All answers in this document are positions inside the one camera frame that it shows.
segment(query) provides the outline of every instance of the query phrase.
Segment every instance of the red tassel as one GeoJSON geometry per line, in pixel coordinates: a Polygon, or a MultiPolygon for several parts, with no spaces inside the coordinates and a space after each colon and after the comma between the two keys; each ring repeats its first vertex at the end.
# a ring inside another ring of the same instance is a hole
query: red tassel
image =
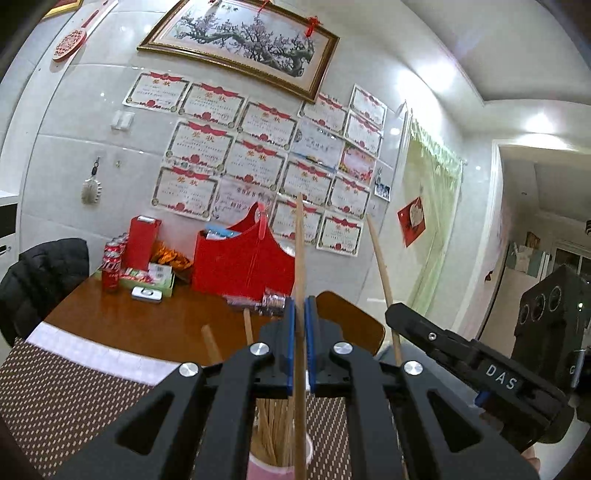
{"type": "Polygon", "coordinates": [[[259,8],[259,11],[257,13],[261,13],[261,10],[263,8],[265,8],[267,6],[267,3],[269,3],[271,0],[264,0],[264,2],[262,3],[261,7],[259,8]]]}
{"type": "Polygon", "coordinates": [[[304,33],[304,35],[310,38],[312,36],[314,28],[318,25],[322,25],[322,23],[320,23],[320,20],[318,20],[318,17],[310,17],[308,19],[308,30],[306,30],[306,33],[304,33]]]}

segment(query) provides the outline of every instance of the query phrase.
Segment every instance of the keychain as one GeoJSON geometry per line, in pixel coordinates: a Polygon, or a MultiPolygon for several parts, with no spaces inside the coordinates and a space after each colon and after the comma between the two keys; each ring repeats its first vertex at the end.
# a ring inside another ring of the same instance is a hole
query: keychain
{"type": "Polygon", "coordinates": [[[100,199],[103,187],[100,186],[100,182],[96,179],[96,172],[99,169],[99,161],[100,157],[96,157],[92,172],[90,172],[90,178],[86,180],[82,186],[82,203],[97,203],[100,199]]]}

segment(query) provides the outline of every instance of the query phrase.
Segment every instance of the framed painting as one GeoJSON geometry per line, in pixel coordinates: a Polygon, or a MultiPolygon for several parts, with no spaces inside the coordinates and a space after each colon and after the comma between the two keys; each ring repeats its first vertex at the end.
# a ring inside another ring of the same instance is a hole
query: framed painting
{"type": "Polygon", "coordinates": [[[82,5],[82,0],[60,0],[55,6],[45,14],[43,18],[53,17],[54,15],[64,14],[72,10],[78,10],[82,5]]]}
{"type": "Polygon", "coordinates": [[[208,61],[287,90],[310,102],[339,37],[307,18],[258,0],[180,0],[138,46],[208,61]]]}

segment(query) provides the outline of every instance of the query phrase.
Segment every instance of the poster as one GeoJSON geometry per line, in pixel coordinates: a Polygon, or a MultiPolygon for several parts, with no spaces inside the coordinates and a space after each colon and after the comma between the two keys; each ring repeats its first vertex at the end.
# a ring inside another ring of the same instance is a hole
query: poster
{"type": "Polygon", "coordinates": [[[337,175],[330,188],[328,207],[347,215],[363,218],[369,203],[370,191],[363,185],[337,175]]]}
{"type": "Polygon", "coordinates": [[[328,170],[304,160],[288,158],[279,193],[296,198],[299,193],[307,202],[324,206],[332,177],[328,170]]]}
{"type": "Polygon", "coordinates": [[[284,164],[285,156],[277,149],[273,150],[250,140],[238,139],[230,150],[226,163],[226,175],[274,191],[279,185],[284,164]]]}
{"type": "Polygon", "coordinates": [[[384,130],[388,107],[357,84],[353,87],[349,106],[366,120],[372,122],[380,131],[384,130]]]}
{"type": "Polygon", "coordinates": [[[375,158],[353,145],[347,145],[340,159],[339,170],[364,185],[369,185],[374,174],[375,158]]]}
{"type": "Polygon", "coordinates": [[[316,103],[301,104],[300,116],[308,117],[315,124],[342,135],[345,131],[347,109],[328,95],[319,93],[316,103]]]}
{"type": "Polygon", "coordinates": [[[357,257],[363,232],[363,222],[326,210],[322,218],[316,248],[339,255],[357,257]]]}
{"type": "Polygon", "coordinates": [[[256,202],[265,204],[267,213],[270,213],[274,200],[275,193],[270,190],[224,177],[213,205],[212,220],[234,225],[256,202]]]}
{"type": "Polygon", "coordinates": [[[296,134],[297,119],[264,103],[248,102],[238,126],[244,132],[273,145],[289,150],[296,134]]]}
{"type": "Polygon", "coordinates": [[[191,80],[166,72],[142,72],[127,93],[124,105],[176,113],[191,80]]]}
{"type": "Polygon", "coordinates": [[[207,83],[192,83],[178,114],[234,128],[246,96],[207,83]]]}
{"type": "MultiPolygon", "coordinates": [[[[317,207],[304,202],[304,242],[315,245],[320,232],[322,212],[317,207]]],[[[270,227],[275,235],[292,241],[296,239],[296,203],[278,196],[273,207],[270,227]]]]}
{"type": "Polygon", "coordinates": [[[152,205],[179,215],[209,220],[219,180],[180,168],[162,167],[152,205]]]}
{"type": "Polygon", "coordinates": [[[378,160],[375,166],[374,195],[389,202],[393,181],[394,169],[378,160]]]}
{"type": "Polygon", "coordinates": [[[345,141],[320,128],[315,123],[302,120],[295,133],[291,152],[308,160],[336,168],[345,148],[345,141]]]}
{"type": "Polygon", "coordinates": [[[398,212],[398,221],[404,243],[409,247],[425,231],[425,214],[420,196],[398,212]]]}
{"type": "Polygon", "coordinates": [[[382,147],[382,132],[356,113],[349,112],[345,138],[364,152],[378,158],[382,147]]]}
{"type": "Polygon", "coordinates": [[[227,130],[179,120],[164,154],[165,163],[194,173],[221,173],[233,140],[227,130]]]}

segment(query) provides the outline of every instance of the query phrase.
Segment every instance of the red box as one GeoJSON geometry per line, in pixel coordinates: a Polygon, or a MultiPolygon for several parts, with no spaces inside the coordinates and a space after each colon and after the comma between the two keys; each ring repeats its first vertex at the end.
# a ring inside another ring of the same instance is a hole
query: red box
{"type": "Polygon", "coordinates": [[[148,271],[152,248],[158,238],[161,223],[162,220],[143,215],[131,219],[129,239],[123,254],[123,266],[125,268],[148,271]]]}

